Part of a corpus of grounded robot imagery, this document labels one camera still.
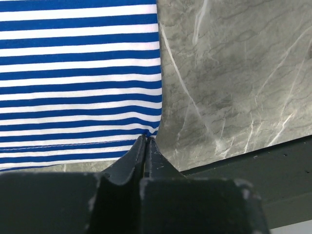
white stripe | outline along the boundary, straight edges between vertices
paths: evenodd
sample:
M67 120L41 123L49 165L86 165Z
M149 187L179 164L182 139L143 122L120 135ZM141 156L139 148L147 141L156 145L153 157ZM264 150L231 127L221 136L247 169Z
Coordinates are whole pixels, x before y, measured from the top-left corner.
M120 135L120 136L102 136L102 137L80 138L80 139L0 142L0 147L35 147L39 145L48 146L48 145L87 144L87 143L110 142L110 141L118 141L118 140L134 140L134 139L137 139L139 136L140 134Z
M79 68L123 67L123 66L150 67L158 65L160 65L160 58L151 58L151 59L125 58L125 59L111 59L99 61L50 62L50 63L3 65L0 66L0 73L51 71L51 70L79 69Z
M125 118L139 118L141 120L157 122L160 121L161 116L149 116L137 112L128 112L117 115L103 115L103 116L63 116L63 117L47 117L47 118L22 118L22 119L7 119L0 120L0 126L5 125L20 125L20 124L39 124L39 123L57 123L57 122L73 122L83 120L121 120Z
M5 39L31 39L31 38L59 38L94 35L112 35L128 33L154 33L158 32L158 24L118 25L86 28L61 28L41 30L2 31L0 40Z
M39 167L39 166L52 166L57 164L66 164L66 163L78 163L78 162L101 162L101 161L112 161L118 160L119 157L114 158L97 158L97 159L77 159L77 160L63 160L63 161L53 161L53 162L23 162L23 163L3 163L0 164L0 171L2 166L9 168L16 167Z
M0 12L0 21L52 20L105 16L156 14L156 4L83 9Z
M40 112L40 111L60 111L60 110L94 110L94 109L117 108L125 106L140 106L152 109L160 109L162 103L161 102L154 103L139 100L125 100L125 101L112 101L91 104L59 104L59 105L42 105L42 106L3 107L0 108L0 114Z
M21 130L21 131L6 131L0 132L0 137L14 137L14 136L33 136L33 135L45 135L45 134L60 134L60 133L90 133L96 131L108 131L108 130L133 130L142 129L149 130L151 134L158 130L158 128L152 128L151 126L145 126L138 123L132 123L128 125L102 125L102 126L88 126L88 127L76 127L76 128L52 128L52 129L39 129L39 130Z
M70 92L66 91L66 92L41 92L29 94L3 94L0 95L0 101L31 100L37 98L81 98L81 97L96 97L101 95L122 95L122 94L146 94L157 96L161 95L161 88L96 89L96 90L80 90Z
M32 47L18 49L0 49L0 57L26 56L26 55L55 55L55 54L75 54L75 53L95 53L122 50L157 50L159 42L134 42L134 43L111 43L95 45L69 45L69 46L50 46L50 47Z
M105 76L84 76L84 77L60 77L60 78L38 78L38 79L19 79L19 80L0 80L0 87L17 87L30 85L48 84L77 84L105 81L159 81L161 73L154 75L124 74L124 75L105 75Z
M17 152L17 153L0 153L0 158L4 157L40 157L40 156L56 156L56 155L73 155L73 154L96 154L96 153L111 153L119 151L128 151L132 145L115 146L107 148L94 149L74 149L74 150L55 150L45 152Z

blue and white striped fabric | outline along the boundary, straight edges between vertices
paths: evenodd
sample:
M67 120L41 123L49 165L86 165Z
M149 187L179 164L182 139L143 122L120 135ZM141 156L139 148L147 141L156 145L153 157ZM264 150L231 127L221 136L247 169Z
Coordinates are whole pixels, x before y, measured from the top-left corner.
M160 116L156 0L0 1L0 170L119 158Z

gray surface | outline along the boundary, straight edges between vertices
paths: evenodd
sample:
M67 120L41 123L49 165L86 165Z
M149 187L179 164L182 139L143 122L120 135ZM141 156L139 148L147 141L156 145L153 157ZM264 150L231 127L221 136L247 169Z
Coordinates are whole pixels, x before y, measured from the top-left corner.
M296 223L289 226L275 228L271 234L310 234L312 229L312 220Z
M312 134L311 0L158 0L158 10L164 98L157 142L174 166Z

gray marble surface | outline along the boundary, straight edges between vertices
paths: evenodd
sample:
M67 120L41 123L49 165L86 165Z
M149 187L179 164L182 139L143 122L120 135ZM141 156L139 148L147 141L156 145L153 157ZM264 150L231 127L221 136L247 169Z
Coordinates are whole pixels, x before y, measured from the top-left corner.
M311 0L158 0L158 12L157 142L179 170L312 134Z

blue stripe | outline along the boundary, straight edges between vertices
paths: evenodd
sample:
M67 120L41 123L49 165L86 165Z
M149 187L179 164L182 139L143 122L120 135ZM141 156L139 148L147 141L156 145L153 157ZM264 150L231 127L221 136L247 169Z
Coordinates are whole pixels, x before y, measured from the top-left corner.
M110 59L156 59L159 57L160 50L126 50L75 54L0 57L0 65L97 60L105 61Z
M150 116L161 115L161 109L152 109L141 106L124 106L117 108L107 109L94 109L94 110L59 110L59 111L40 111L40 112L28 112L28 113L7 113L1 114L0 120L5 119L24 119L24 118L45 118L45 117L59 117L59 116L106 116L106 115L117 115L128 112L136 112Z
M154 103L161 102L161 95L150 96L146 94L120 94L120 95L102 95L92 97L56 97L56 98L38 98L31 100L11 100L0 101L1 107L19 107L19 106L42 106L57 104L90 104L110 101L141 100Z
M7 147L0 148L1 153L25 153L25 152L47 152L56 150L76 150L76 149L99 149L108 147L118 147L133 145L136 140L122 140L112 142L99 142L90 144L72 144L72 145L48 145L48 146L37 146L37 147Z
M52 71L7 72L0 73L0 80L104 76L104 75L124 75L124 74L155 75L160 73L161 73L160 65L152 67L127 66L127 67L62 69Z
M22 0L18 2L0 1L0 12L79 9L142 4L156 4L156 0Z
M23 169L32 169L32 168L52 167L52 166L55 166L55 165L51 165L51 166L40 166L40 167L13 167L13 168L8 168L8 169L1 169L1 168L0 168L0 172L8 172L8 171L23 170Z
M108 17L92 17L92 18L77 18L77 19L39 19L39 20L7 21L0 23L0 31L104 27L116 25L151 24L151 23L157 23L157 14L108 16Z
M80 160L80 159L115 158L122 157L126 153L127 151L110 152L110 153L93 153L93 154L38 156L38 157L3 157L0 158L0 163L53 162L53 161Z
M159 33L0 40L0 49L159 41Z
M128 125L138 123L144 126L151 126L152 128L157 128L159 126L159 121L150 122L139 118L125 118L118 120L82 120L73 122L56 122L56 123L36 123L36 124L19 124L19 125L2 125L0 126L0 131L23 131L23 130L33 130L33 129L51 129L51 128L75 128L75 127L88 127L88 126L101 126L101 125Z
M17 87L0 87L0 93L4 94L29 94L42 92L70 92L80 90L95 89L127 89L127 88L143 88L143 89L160 89L161 80L159 81L103 81L78 84L51 84L51 85L31 85Z
M147 137L151 136L151 132L147 129L131 129L131 130L104 130L85 133L58 133L46 135L33 135L33 136L2 136L1 142L23 142L23 141L36 141L36 140L57 140L57 139L81 139L93 137L111 137L122 135L138 135L145 134Z

